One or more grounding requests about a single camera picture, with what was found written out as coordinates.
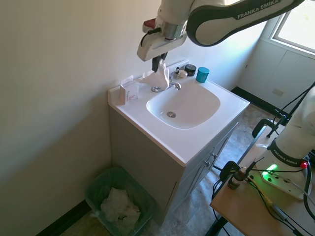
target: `faucet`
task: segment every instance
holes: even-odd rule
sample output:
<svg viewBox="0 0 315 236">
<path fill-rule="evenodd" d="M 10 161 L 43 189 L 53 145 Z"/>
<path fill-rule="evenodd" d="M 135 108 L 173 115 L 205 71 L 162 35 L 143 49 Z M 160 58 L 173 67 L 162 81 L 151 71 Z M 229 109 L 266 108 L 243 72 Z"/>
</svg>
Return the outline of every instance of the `faucet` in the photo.
<svg viewBox="0 0 315 236">
<path fill-rule="evenodd" d="M 175 74 L 178 74 L 178 73 L 179 73 L 179 67 L 177 67 L 176 70 L 172 74 L 170 74 L 170 76 L 169 76 L 169 86 L 168 86 L 168 88 L 166 90 L 168 90 L 171 87 L 175 87 L 175 89 L 177 91 L 181 90 L 182 86 L 179 83 L 177 83 L 177 82 L 173 82 L 173 76 Z M 161 87 L 152 87 L 151 91 L 152 92 L 162 92 L 162 88 Z"/>
</svg>

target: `white sink basin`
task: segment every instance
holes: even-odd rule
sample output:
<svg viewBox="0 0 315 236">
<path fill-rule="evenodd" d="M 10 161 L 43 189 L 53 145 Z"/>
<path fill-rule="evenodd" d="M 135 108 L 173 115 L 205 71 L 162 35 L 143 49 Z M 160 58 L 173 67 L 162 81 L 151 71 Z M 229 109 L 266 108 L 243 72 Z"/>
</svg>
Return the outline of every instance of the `white sink basin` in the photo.
<svg viewBox="0 0 315 236">
<path fill-rule="evenodd" d="M 169 88 L 147 103 L 148 111 L 156 118 L 179 129 L 190 129 L 212 117 L 220 107 L 220 100 L 198 84 Z"/>
</svg>

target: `white wall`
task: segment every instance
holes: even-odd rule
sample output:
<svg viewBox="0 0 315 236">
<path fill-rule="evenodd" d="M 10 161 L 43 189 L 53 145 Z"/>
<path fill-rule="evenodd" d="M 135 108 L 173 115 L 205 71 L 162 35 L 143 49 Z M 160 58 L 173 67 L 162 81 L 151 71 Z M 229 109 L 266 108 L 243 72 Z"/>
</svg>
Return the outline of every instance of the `white wall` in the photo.
<svg viewBox="0 0 315 236">
<path fill-rule="evenodd" d="M 276 22 L 277 18 L 268 22 L 238 86 L 282 109 L 315 81 L 315 60 L 271 42 L 268 38 Z M 283 95 L 273 94 L 274 89 L 283 91 Z M 285 111 L 290 112 L 294 105 Z"/>
<path fill-rule="evenodd" d="M 110 166 L 107 90 L 151 69 L 136 56 L 159 1 L 5 0 L 0 8 L 0 231 L 33 236 L 84 199 Z M 237 84 L 263 26 L 188 58 Z"/>
</svg>

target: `white countertop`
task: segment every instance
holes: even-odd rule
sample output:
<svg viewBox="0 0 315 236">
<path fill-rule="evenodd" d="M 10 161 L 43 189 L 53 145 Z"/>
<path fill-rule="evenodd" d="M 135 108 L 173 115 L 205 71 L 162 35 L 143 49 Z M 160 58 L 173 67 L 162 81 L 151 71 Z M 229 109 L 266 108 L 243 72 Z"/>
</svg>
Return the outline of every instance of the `white countertop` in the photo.
<svg viewBox="0 0 315 236">
<path fill-rule="evenodd" d="M 220 107 L 217 112 L 196 127 L 190 129 L 175 128 L 156 118 L 147 110 L 147 102 L 160 93 L 152 92 L 148 84 L 141 83 L 139 83 L 139 97 L 137 100 L 123 105 L 120 101 L 120 87 L 116 87 L 108 92 L 108 104 L 163 149 L 178 164 L 185 167 L 250 103 L 210 81 L 201 84 L 194 77 L 187 77 L 176 80 L 176 82 L 180 83 L 182 87 L 196 83 L 209 90 L 220 100 Z"/>
</svg>

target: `teal cup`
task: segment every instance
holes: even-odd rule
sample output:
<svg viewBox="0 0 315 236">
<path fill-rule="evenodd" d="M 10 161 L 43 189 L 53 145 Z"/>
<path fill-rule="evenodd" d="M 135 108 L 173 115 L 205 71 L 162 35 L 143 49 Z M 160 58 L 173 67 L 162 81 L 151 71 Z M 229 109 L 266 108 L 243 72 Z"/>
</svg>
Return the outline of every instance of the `teal cup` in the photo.
<svg viewBox="0 0 315 236">
<path fill-rule="evenodd" d="M 206 82 L 209 73 L 210 73 L 210 70 L 208 68 L 206 68 L 206 67 L 199 67 L 196 80 L 199 83 Z"/>
</svg>

